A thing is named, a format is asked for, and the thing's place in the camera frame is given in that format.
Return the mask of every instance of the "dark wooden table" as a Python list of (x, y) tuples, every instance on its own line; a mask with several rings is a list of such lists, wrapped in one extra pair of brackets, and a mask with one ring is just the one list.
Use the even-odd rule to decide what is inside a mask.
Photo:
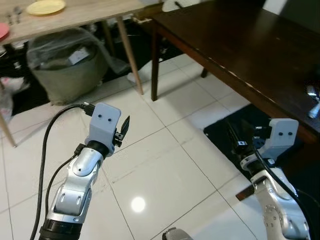
[(306, 81), (320, 63), (320, 34), (239, 0), (163, 12), (153, 22), (153, 101), (162, 36), (272, 118), (298, 120), (306, 143), (319, 141), (320, 119), (308, 118), (316, 102)]

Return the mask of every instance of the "plastic bag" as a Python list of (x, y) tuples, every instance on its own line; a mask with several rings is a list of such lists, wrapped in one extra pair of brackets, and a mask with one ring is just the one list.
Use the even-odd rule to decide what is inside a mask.
[(1, 85), (0, 86), (0, 111), (4, 120), (8, 123), (11, 120), (14, 102), (11, 94)]
[(68, 67), (65, 59), (72, 46), (79, 48), (79, 46), (92, 45), (99, 48), (108, 66), (116, 74), (121, 74), (130, 67), (126, 62), (111, 57), (99, 39), (81, 27), (73, 27), (31, 39), (26, 53), (28, 66), (36, 70), (41, 69), (41, 66), (47, 63), (57, 62), (57, 64)]

